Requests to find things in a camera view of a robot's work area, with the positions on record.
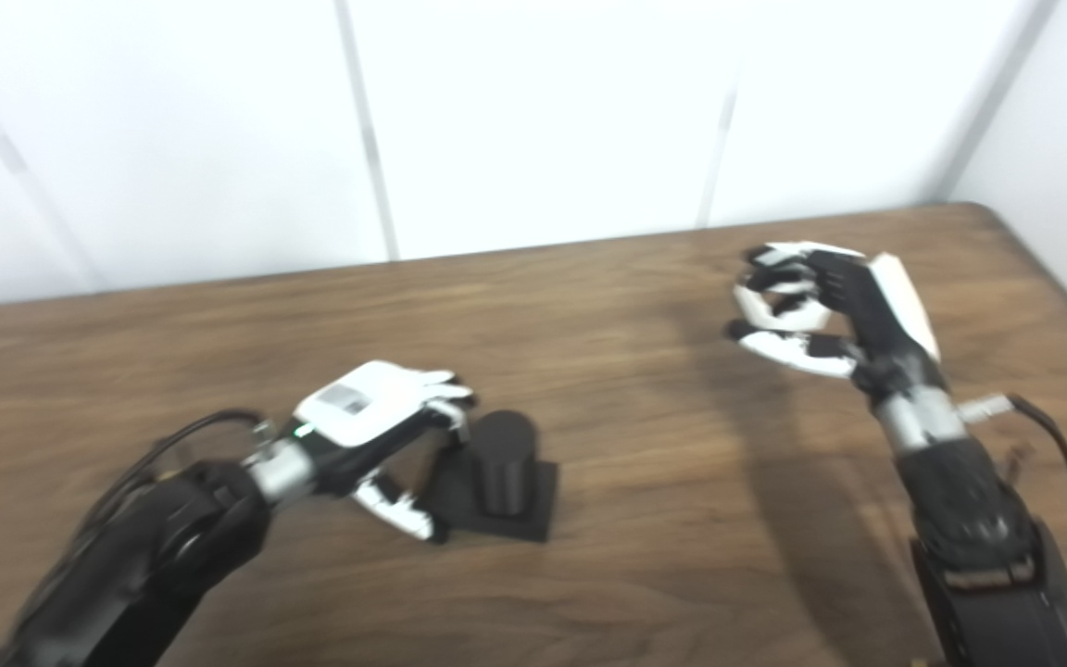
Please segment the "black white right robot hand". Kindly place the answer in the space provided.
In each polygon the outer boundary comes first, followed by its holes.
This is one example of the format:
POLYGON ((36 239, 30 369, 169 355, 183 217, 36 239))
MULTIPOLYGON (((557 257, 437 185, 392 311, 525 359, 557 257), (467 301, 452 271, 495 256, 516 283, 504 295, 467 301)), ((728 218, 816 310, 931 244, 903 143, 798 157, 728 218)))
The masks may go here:
POLYGON ((848 379, 873 404, 922 385, 947 390, 926 308, 905 265, 816 242, 773 242, 744 254, 740 317, 724 334, 759 358, 848 379))

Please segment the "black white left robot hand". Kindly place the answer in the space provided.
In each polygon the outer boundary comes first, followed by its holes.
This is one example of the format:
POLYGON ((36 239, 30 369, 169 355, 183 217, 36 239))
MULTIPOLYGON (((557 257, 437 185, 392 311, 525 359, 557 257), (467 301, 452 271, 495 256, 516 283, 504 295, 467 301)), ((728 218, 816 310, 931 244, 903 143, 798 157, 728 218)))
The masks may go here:
POLYGON ((452 447, 469 443, 475 404, 477 393, 452 371, 369 360, 297 404, 285 434, 310 459, 314 494, 351 497, 399 533, 444 544, 447 523, 420 510, 386 465, 432 428, 452 447))

